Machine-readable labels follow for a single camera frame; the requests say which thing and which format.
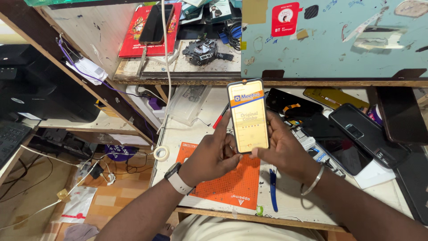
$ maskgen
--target white shirt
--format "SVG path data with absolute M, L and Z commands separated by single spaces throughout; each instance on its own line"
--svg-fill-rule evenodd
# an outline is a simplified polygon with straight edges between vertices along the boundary
M 192 214 L 172 233 L 180 241 L 324 241 L 315 230 Z

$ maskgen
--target red sticker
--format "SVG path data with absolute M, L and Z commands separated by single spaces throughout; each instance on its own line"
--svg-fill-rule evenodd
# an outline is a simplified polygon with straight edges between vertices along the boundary
M 296 32 L 297 17 L 303 8 L 299 3 L 286 3 L 272 9 L 272 37 L 292 35 Z

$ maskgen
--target person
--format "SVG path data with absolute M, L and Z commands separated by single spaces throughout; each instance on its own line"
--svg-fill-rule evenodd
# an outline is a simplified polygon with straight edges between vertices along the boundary
M 179 169 L 179 177 L 188 186 L 193 187 L 203 181 L 219 178 L 238 165 L 242 155 L 232 151 L 236 148 L 235 138 L 226 133 L 230 117 L 230 111 L 227 111 L 214 134 L 204 136 L 194 153 Z M 250 157 L 259 157 L 307 187 L 311 186 L 320 173 L 321 165 L 309 156 L 279 116 L 268 111 L 267 119 L 270 123 L 270 149 L 255 148 Z M 423 225 L 328 169 L 324 170 L 312 192 L 323 199 L 357 240 L 428 240 L 428 229 Z M 165 240 L 159 239 L 157 233 L 165 228 L 165 222 L 183 197 L 168 180 L 163 179 L 114 216 L 96 240 Z M 194 214 L 179 223 L 172 232 L 172 237 L 173 240 L 195 241 L 322 240 L 322 237 L 310 233 L 310 229 L 269 226 Z
M 219 9 L 216 9 L 216 6 L 211 7 L 211 18 L 216 18 L 221 15 L 222 15 L 222 12 Z

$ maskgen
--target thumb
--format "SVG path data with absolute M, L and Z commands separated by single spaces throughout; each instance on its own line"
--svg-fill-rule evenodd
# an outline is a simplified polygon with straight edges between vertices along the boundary
M 220 165 L 224 174 L 235 169 L 239 161 L 242 159 L 242 157 L 243 157 L 242 154 L 235 154 L 231 158 L 225 159 L 222 162 L 220 162 Z
M 271 164 L 274 164 L 278 160 L 278 156 L 276 155 L 275 151 L 266 148 L 254 148 L 251 151 L 251 156 L 258 157 L 263 161 Z

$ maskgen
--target hand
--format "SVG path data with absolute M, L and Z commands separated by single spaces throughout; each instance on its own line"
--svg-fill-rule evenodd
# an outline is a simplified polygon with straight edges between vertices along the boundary
M 178 175 L 188 186 L 193 187 L 200 182 L 222 177 L 235 169 L 242 159 L 242 154 L 234 155 L 232 151 L 236 148 L 235 137 L 226 134 L 230 116 L 229 110 L 223 115 L 214 134 L 204 136 L 180 168 Z
M 318 175 L 320 165 L 303 149 L 279 116 L 268 111 L 267 120 L 270 123 L 267 127 L 270 136 L 270 149 L 254 148 L 250 158 L 259 157 L 275 165 L 291 178 L 301 183 L 311 184 Z

